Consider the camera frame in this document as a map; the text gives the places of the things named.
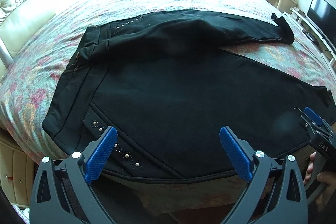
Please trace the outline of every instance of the silver screw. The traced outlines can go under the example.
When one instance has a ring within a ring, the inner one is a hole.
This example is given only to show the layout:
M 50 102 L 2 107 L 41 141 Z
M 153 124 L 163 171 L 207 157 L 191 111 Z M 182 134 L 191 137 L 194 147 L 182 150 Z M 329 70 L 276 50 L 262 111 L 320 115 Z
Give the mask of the silver screw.
M 44 158 L 42 159 L 42 162 L 46 163 L 46 162 L 48 162 L 49 160 L 50 160 L 49 157 L 44 157 Z
M 294 157 L 293 155 L 289 155 L 287 158 L 288 158 L 288 160 L 290 160 L 290 161 L 295 161 L 295 157 Z
M 82 155 L 82 153 L 80 151 L 75 151 L 75 152 L 72 153 L 72 157 L 74 159 L 79 158 L 81 155 Z
M 263 151 L 257 151 L 255 153 L 255 155 L 258 157 L 258 158 L 263 158 L 265 156 L 265 153 Z

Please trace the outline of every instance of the floral bedsheet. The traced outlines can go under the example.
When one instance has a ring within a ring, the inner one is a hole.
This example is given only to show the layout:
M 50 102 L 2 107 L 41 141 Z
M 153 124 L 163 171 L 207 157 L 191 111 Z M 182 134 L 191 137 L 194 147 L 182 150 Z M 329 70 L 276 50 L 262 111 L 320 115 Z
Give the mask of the floral bedsheet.
M 21 49 L 0 80 L 0 120 L 21 148 L 37 163 L 45 155 L 66 155 L 43 131 L 59 77 L 78 47 L 87 26 L 149 12 L 197 9 L 242 15 L 274 24 L 265 0 L 78 0 L 52 18 Z M 316 47 L 287 18 L 295 34 L 293 45 L 247 44 L 227 50 L 279 69 L 311 85 L 325 85 L 336 96 L 336 82 Z

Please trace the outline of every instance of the human hand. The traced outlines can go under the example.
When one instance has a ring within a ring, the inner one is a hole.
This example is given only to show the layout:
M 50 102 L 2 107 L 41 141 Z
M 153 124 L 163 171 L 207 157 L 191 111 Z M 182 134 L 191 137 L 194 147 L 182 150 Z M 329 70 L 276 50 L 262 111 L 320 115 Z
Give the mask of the human hand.
M 314 160 L 315 160 L 316 152 L 310 155 L 310 163 L 308 165 L 308 169 L 306 172 L 305 179 L 303 183 L 306 185 L 311 178 L 311 173 L 314 169 Z M 323 192 L 317 197 L 315 200 L 317 211 L 321 212 L 323 208 L 326 206 L 334 191 L 336 190 L 336 173 L 332 171 L 321 172 L 317 175 L 317 180 L 321 183 L 325 183 L 326 187 Z

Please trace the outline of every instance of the tv stand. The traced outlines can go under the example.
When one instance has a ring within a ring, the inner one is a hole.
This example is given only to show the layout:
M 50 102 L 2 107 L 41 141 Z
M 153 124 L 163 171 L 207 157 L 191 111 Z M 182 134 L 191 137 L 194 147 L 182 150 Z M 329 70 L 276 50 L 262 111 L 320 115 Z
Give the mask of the tv stand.
M 330 46 L 324 35 L 321 34 L 321 32 L 305 15 L 301 15 L 297 10 L 292 9 L 292 15 L 289 15 L 286 12 L 284 12 L 284 14 L 292 19 L 293 22 L 295 22 L 296 25 L 301 28 L 301 31 L 306 30 L 317 39 L 317 41 L 319 42 L 317 47 L 321 52 L 320 56 L 330 65 L 334 74 L 336 67 L 336 53 L 332 46 Z

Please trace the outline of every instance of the cream leather bed frame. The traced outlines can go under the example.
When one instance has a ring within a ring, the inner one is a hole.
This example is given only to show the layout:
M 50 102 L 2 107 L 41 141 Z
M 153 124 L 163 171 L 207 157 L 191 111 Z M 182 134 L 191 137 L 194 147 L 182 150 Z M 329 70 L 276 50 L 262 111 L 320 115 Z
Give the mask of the cream leather bed frame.
M 77 0 L 0 0 L 0 78 L 26 42 Z M 28 207 L 34 162 L 0 122 L 0 185 L 12 204 Z

